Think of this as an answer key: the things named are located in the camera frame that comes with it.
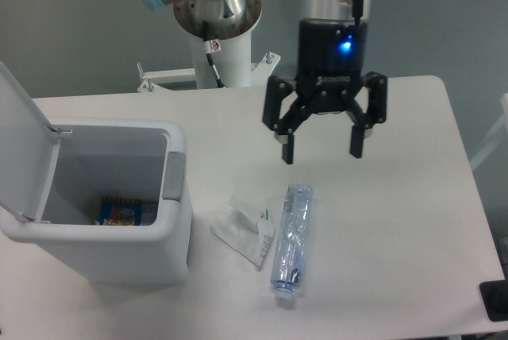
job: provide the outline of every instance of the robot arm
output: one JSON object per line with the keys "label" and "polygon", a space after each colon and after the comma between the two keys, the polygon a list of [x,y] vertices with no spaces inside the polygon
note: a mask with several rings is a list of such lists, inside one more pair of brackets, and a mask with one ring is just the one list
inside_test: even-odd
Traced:
{"label": "robot arm", "polygon": [[[371,0],[303,0],[295,82],[268,80],[263,123],[283,144],[283,159],[293,163],[294,132],[312,114],[347,111],[352,119],[350,153],[360,158],[364,138],[387,119],[387,77],[361,75]],[[355,97],[369,91],[364,112]],[[296,92],[290,109],[279,118],[282,101]]]}

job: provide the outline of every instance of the plastic water bottle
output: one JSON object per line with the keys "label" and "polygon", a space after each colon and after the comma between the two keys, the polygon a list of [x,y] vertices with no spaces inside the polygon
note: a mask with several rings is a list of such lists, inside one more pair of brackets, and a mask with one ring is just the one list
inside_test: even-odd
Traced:
{"label": "plastic water bottle", "polygon": [[302,283],[311,200],[308,185],[294,184],[287,189],[270,278],[275,298],[287,303],[292,302],[293,291]]}

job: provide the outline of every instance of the open lid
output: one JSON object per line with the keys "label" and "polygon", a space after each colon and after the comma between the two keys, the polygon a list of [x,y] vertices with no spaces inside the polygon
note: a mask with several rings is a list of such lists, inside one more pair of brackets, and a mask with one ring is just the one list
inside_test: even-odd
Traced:
{"label": "open lid", "polygon": [[59,148],[56,130],[0,62],[0,206],[40,221]]}

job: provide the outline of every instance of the trash bin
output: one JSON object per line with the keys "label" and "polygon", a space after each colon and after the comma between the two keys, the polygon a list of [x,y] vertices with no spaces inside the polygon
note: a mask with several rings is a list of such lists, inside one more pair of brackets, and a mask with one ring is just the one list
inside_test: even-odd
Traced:
{"label": "trash bin", "polygon": [[[171,122],[50,122],[0,63],[0,229],[89,280],[173,284],[187,276],[192,207],[186,139]],[[147,226],[98,226],[101,198],[158,202]]]}

